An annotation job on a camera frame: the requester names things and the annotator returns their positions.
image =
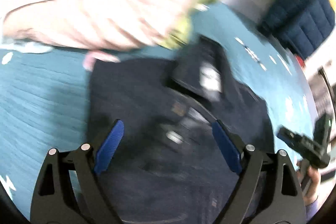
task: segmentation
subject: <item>navy cushion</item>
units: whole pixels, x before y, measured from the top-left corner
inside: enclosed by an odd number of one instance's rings
[[[284,47],[306,59],[334,26],[335,12],[329,0],[277,0],[258,29],[266,36],[272,34]]]

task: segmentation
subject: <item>hand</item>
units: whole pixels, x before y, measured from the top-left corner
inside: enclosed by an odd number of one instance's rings
[[[105,62],[114,62],[114,63],[120,62],[118,57],[113,56],[111,54],[102,51],[88,51],[83,61],[84,69],[88,71],[93,71],[93,67],[95,66],[95,62],[97,59]]]
[[[301,166],[301,161],[298,161],[296,165]],[[303,179],[299,171],[296,172],[296,175],[299,180]],[[321,184],[321,174],[317,169],[309,166],[307,170],[307,175],[311,178],[311,184],[306,195],[303,197],[303,201],[306,206],[312,204],[314,201],[317,200],[317,197],[319,195],[319,186]]]

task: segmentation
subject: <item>blue gripper pad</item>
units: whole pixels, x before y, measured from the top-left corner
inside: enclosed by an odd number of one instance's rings
[[[93,171],[97,175],[100,175],[101,172],[107,170],[114,152],[116,151],[123,136],[124,123],[121,120],[118,120],[96,153],[96,161]]]
[[[241,155],[219,122],[212,123],[212,135],[230,170],[239,175],[243,170]]]

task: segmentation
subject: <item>blue bedspread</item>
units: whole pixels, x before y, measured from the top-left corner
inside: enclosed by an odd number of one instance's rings
[[[193,16],[198,33],[222,44],[235,78],[246,83],[268,105],[274,133],[280,125],[312,136],[315,118],[308,84],[298,75],[289,55],[278,45],[253,32],[226,5],[217,3]],[[258,64],[239,41],[255,53]],[[85,142],[88,111],[88,80],[82,66],[83,50],[56,48],[47,54],[14,52],[0,65],[0,175],[13,182],[13,200],[29,216],[35,181],[47,151],[76,149]],[[2,58],[8,51],[0,50]],[[174,58],[176,52],[148,47],[117,53],[120,59],[136,57]],[[277,138],[275,150],[295,153]]]

